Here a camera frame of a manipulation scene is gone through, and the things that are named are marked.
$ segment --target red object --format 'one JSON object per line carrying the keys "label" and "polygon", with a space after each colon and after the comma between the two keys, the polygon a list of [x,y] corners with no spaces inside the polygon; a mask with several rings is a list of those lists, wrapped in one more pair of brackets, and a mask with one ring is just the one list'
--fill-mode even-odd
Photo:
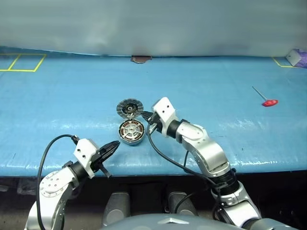
{"label": "red object", "polygon": [[262,103],[263,106],[269,107],[276,105],[278,103],[278,100],[266,100],[264,103]]}
{"label": "red object", "polygon": [[254,86],[252,86],[252,87],[265,100],[265,102],[262,103],[263,106],[269,107],[269,106],[276,105],[278,103],[278,100],[275,100],[275,99],[269,100],[262,93],[260,93]]}

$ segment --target metal rod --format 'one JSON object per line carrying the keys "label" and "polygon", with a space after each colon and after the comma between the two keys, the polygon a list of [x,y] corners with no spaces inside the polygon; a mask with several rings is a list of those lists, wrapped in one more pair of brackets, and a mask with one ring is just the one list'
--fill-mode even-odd
{"label": "metal rod", "polygon": [[254,86],[252,86],[253,89],[264,99],[264,100],[268,100],[262,93],[260,93]]}

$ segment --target white backdrop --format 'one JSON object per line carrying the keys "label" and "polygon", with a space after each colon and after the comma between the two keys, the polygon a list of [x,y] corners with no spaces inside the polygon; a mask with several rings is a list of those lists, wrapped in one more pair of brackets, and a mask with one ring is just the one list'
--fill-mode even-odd
{"label": "white backdrop", "polygon": [[307,0],[0,0],[0,46],[285,56],[307,48]]}

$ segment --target blue table surface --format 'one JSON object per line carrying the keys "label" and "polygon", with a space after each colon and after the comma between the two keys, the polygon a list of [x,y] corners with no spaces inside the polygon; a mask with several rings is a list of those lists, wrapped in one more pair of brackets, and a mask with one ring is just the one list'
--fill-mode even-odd
{"label": "blue table surface", "polygon": [[[0,56],[0,63],[7,58]],[[19,69],[36,63],[30,56],[16,62]],[[252,86],[279,103],[263,107]],[[168,57],[136,64],[129,57],[47,53],[36,72],[0,71],[0,176],[36,175],[46,145],[61,134],[99,146],[117,140],[120,101],[136,98],[149,111],[164,96],[180,119],[206,128],[239,173],[307,169],[307,69],[281,68],[268,57]],[[185,151],[174,139],[159,133],[153,139],[183,162]],[[68,138],[59,140],[44,174],[75,161],[74,148]],[[191,156],[187,166],[198,171]],[[105,167],[114,176],[184,174],[148,139],[122,143]]]}

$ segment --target silver robot arm segment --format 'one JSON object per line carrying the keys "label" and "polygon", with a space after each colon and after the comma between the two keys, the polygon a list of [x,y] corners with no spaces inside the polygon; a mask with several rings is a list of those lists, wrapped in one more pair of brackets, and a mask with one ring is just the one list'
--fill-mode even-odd
{"label": "silver robot arm segment", "polygon": [[[59,171],[49,173],[40,183],[39,197],[42,222],[46,230],[61,230],[64,224],[66,201],[74,189],[86,178],[92,179],[101,169],[108,177],[110,174],[102,162],[118,148],[119,142],[113,141],[99,148],[90,139],[80,139],[74,155],[77,162],[66,163]],[[33,204],[24,230],[40,230],[36,202]]]}
{"label": "silver robot arm segment", "polygon": [[[261,218],[243,184],[236,179],[223,149],[208,136],[203,127],[186,120],[179,121],[167,97],[153,106],[153,113],[144,112],[142,116],[164,137],[175,138],[181,143],[193,155],[201,172],[216,183],[221,193],[217,210],[219,219],[242,227],[251,219]],[[218,198],[214,188],[212,195]]]}

